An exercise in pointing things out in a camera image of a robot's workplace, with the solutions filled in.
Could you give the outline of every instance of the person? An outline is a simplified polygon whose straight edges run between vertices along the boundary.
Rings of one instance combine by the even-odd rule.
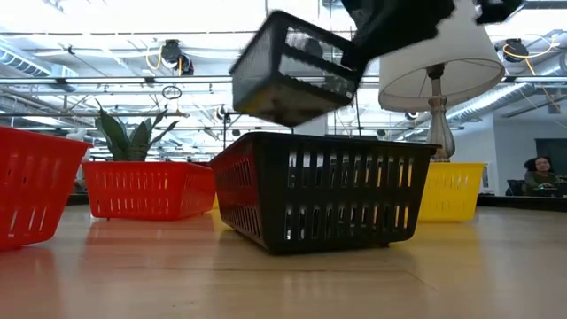
[[[537,196],[539,189],[555,188],[559,179],[551,169],[549,158],[540,156],[530,159],[524,164],[525,169],[525,188],[528,196]]]

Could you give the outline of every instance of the wooden table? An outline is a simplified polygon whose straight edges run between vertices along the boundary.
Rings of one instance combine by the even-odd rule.
[[[0,253],[2,318],[563,318],[567,214],[479,209],[390,249],[273,257],[222,227],[100,221]]]

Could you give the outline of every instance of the lamp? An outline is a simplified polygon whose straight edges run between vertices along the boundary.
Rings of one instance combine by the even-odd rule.
[[[504,75],[488,34],[474,22],[472,1],[454,3],[436,38],[380,57],[380,105],[395,112],[431,112],[427,142],[442,146],[435,161],[449,161],[454,154],[447,107],[487,92]]]

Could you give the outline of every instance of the black basket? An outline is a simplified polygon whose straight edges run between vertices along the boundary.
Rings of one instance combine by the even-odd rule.
[[[272,12],[229,71],[234,109],[294,127],[348,105],[364,70],[341,66],[345,52],[350,41]]]
[[[211,161],[221,218],[272,253],[408,240],[436,148],[249,133]]]

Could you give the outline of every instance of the basket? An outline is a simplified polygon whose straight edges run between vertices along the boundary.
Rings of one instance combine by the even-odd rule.
[[[234,109],[295,127],[348,105],[364,69],[340,65],[347,51],[356,54],[345,38],[272,12],[229,71]]]
[[[484,163],[431,163],[420,221],[468,222],[475,217]]]
[[[435,150],[258,132],[211,167],[224,222],[272,253],[302,253],[410,239]]]
[[[0,128],[0,249],[49,240],[90,144]]]
[[[213,207],[211,168],[175,162],[83,163],[90,211],[98,218],[168,221]]]

